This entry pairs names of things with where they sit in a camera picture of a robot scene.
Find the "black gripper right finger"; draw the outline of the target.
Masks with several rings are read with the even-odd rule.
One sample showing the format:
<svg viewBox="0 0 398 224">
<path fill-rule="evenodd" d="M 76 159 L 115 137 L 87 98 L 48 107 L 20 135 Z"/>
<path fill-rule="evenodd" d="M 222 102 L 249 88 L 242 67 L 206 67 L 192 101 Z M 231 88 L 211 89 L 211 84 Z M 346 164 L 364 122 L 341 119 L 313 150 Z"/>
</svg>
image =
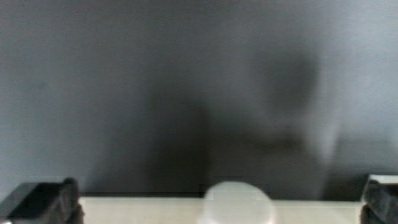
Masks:
<svg viewBox="0 0 398 224">
<path fill-rule="evenodd" d="M 398 175 L 370 175 L 361 224 L 398 224 Z"/>
</svg>

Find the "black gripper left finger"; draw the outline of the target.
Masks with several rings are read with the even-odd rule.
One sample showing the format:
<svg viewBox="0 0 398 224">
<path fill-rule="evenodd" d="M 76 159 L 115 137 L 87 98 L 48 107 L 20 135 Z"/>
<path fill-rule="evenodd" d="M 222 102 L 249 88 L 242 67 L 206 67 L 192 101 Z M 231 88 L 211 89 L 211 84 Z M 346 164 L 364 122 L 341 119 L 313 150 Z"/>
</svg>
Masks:
<svg viewBox="0 0 398 224">
<path fill-rule="evenodd" d="M 0 201 L 0 224 L 83 224 L 78 182 L 23 183 Z"/>
</svg>

